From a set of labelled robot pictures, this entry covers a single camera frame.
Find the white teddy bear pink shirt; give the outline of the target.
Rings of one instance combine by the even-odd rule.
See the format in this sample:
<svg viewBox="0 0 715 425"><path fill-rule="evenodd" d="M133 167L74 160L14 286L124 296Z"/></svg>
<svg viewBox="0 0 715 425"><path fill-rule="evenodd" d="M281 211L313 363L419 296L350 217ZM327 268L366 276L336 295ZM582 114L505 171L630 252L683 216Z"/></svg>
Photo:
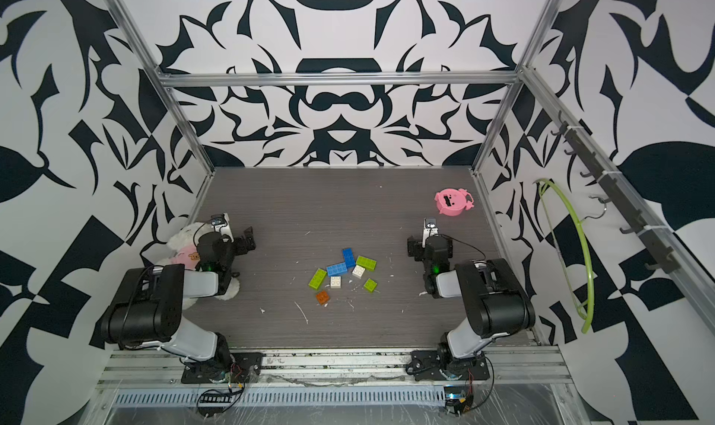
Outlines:
<svg viewBox="0 0 715 425"><path fill-rule="evenodd" d="M188 270L195 270L199 263L199 256L197 253L197 246L194 244L195 233L197 238L199 238L199 233L209 233L213 229L204 225L201 222L194 222L185 227L183 227L178 233L173 235L167 244L169 248L169 255L160 259L155 263L155 265L169 265L174 263L184 264ZM225 294L214 296L216 300L232 300L240 290L240 281L238 278L230 278L230 284ZM182 302L182 309L184 311L190 309L198 301L198 298L185 298Z"/></svg>

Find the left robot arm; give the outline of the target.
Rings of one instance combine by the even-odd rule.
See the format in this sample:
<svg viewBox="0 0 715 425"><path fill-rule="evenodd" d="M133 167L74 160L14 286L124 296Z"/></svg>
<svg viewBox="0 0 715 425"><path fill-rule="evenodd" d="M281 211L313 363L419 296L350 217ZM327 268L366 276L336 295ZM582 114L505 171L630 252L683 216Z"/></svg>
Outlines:
<svg viewBox="0 0 715 425"><path fill-rule="evenodd" d="M155 348L180 358L201 378L230 372L236 360L225 336L184 317L184 305L238 294L234 260L255 250L253 228L240 236L197 224L191 244L169 262L128 270L100 321L102 339L121 350Z"/></svg>

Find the black hook rail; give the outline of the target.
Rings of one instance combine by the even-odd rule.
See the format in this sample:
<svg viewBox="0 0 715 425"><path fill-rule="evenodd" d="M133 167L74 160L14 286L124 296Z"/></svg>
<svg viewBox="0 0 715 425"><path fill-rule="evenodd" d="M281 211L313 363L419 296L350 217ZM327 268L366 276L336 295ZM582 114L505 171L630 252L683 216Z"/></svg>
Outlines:
<svg viewBox="0 0 715 425"><path fill-rule="evenodd" d="M650 253L654 263L646 264L645 267L653 271L662 270L666 274L681 270L674 248L665 239L665 227L658 225L645 212L644 204L637 200L635 190L590 138L586 129L581 125L569 125L562 121L562 115L559 114L559 127L554 136L563 137L571 147L566 153L577 156L586 166L587 171L581 173L581 176L592 179L601 187L605 193L605 198L601 198L603 204L607 207L612 205L627 222L627 227L619 228L620 233L635 235Z"/></svg>

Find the lime green long lego brick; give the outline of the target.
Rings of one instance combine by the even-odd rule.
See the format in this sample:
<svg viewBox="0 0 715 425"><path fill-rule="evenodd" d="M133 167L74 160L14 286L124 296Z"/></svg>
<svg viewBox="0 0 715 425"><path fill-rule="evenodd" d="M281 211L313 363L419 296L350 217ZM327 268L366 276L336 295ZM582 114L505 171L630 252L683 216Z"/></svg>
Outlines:
<svg viewBox="0 0 715 425"><path fill-rule="evenodd" d="M327 276L328 276L328 273L325 270L318 268L318 270L316 270L316 272L310 279L308 286L314 290L320 289L323 281L325 280L325 278Z"/></svg>

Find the orange lego brick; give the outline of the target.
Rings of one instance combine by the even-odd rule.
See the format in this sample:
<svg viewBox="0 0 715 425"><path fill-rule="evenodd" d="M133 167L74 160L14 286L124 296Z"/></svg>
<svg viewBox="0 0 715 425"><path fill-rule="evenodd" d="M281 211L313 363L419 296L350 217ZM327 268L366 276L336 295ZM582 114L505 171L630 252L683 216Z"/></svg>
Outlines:
<svg viewBox="0 0 715 425"><path fill-rule="evenodd" d="M320 305L328 303L331 299L330 295L326 291L321 291L320 293L316 294L316 298Z"/></svg>

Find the light blue lego brick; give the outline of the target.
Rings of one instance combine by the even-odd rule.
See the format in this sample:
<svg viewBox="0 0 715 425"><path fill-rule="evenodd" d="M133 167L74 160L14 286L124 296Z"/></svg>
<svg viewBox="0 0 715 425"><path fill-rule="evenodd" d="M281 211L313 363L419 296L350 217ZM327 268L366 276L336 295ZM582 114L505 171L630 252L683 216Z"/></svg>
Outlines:
<svg viewBox="0 0 715 425"><path fill-rule="evenodd" d="M348 273L348 268L345 262L340 262L326 267L326 272L329 276L342 276Z"/></svg>

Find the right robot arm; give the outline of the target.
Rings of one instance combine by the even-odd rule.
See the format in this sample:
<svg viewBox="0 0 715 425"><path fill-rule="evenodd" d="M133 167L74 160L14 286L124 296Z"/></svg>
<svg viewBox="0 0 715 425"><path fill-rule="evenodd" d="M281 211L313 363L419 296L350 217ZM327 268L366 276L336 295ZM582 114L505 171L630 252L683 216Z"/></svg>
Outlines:
<svg viewBox="0 0 715 425"><path fill-rule="evenodd" d="M433 298L459 298L465 319L443 334L435 351L414 351L407 372L417 380L489 376L484 350L499 339L529 329L536 311L505 259L452 265L454 241L443 234L407 239L408 256L424 265L425 291Z"/></svg>

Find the green hoop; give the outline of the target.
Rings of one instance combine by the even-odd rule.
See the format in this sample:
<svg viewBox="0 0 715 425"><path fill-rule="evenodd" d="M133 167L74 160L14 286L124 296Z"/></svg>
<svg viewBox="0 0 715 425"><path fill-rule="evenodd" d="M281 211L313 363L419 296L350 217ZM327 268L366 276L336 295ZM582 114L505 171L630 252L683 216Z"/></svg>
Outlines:
<svg viewBox="0 0 715 425"><path fill-rule="evenodd" d="M583 320L583 326L581 326L581 333L586 335L586 333L591 330L592 322L595 316L595 274L593 272L590 246L588 245L588 238L586 237L586 233L583 228L583 222L581 218L579 218L575 207L557 183L550 179L537 179L534 183L537 187L539 201L547 217L547 225L549 225L550 232L554 239L554 246L557 250L557 255L560 259L560 265L562 265L562 272L564 278L572 293L573 305L575 306L576 313ZM567 271L567 264L562 255L562 252L560 251L558 239L555 236L555 229L553 223L551 222L549 210L547 209L545 202L545 196L548 191L553 191L555 192L556 196L558 196L564 208L568 212L569 219L571 220L573 227L575 228L576 236L579 242L580 252L582 258L584 259L583 265L585 268L587 288L587 297L585 301L578 301L575 296L575 292L573 292L573 287L571 285L571 280L569 279Z"/></svg>

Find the aluminium front rail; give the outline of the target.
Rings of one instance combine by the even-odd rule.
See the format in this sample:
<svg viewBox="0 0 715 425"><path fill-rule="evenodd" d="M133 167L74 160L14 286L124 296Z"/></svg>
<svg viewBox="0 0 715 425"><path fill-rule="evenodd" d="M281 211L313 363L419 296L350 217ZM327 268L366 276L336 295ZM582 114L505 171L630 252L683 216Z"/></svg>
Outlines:
<svg viewBox="0 0 715 425"><path fill-rule="evenodd" d="M407 374L411 351L401 348L269 349L258 363L239 363L233 374L264 386L413 384ZM492 346L484 351L486 368L498 384L564 384L573 381L556 347ZM186 372L179 359L160 352L115 352L98 387L174 388Z"/></svg>

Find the dark blue lego brick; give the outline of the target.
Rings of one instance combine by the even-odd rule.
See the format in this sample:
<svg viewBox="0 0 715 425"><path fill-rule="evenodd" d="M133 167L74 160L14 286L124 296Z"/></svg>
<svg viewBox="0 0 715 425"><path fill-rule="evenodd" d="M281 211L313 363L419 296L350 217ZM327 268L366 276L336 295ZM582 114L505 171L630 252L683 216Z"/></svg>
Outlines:
<svg viewBox="0 0 715 425"><path fill-rule="evenodd" d="M356 257L353 250L351 248L344 248L342 250L342 255L346 268L353 269L356 266Z"/></svg>

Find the small lime green lego brick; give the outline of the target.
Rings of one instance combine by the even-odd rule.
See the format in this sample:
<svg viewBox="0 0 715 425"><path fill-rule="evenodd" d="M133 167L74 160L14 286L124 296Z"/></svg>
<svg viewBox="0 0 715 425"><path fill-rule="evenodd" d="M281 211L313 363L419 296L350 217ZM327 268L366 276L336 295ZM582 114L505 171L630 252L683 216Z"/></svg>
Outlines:
<svg viewBox="0 0 715 425"><path fill-rule="evenodd" d="M376 283L376 281L374 281L372 279L368 279L364 285L364 288L371 293L374 292L376 287L377 287L377 283Z"/></svg>

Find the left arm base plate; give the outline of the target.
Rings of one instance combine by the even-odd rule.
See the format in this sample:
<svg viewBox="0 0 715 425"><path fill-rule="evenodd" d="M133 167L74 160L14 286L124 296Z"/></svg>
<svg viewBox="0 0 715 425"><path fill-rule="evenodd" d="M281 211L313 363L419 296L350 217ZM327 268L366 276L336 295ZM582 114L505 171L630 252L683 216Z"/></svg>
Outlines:
<svg viewBox="0 0 715 425"><path fill-rule="evenodd" d="M261 352L232 352L230 357L214 357L205 362L184 365L181 384L238 384L258 377L264 354Z"/></svg>

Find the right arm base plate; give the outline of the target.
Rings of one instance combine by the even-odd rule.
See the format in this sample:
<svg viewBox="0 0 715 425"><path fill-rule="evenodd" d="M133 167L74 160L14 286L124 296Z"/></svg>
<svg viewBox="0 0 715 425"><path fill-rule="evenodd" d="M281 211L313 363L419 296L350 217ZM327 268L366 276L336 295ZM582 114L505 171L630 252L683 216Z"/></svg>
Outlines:
<svg viewBox="0 0 715 425"><path fill-rule="evenodd" d="M476 354L464 359L455 359L443 349L412 351L406 373L416 381L484 381L491 377L484 354Z"/></svg>

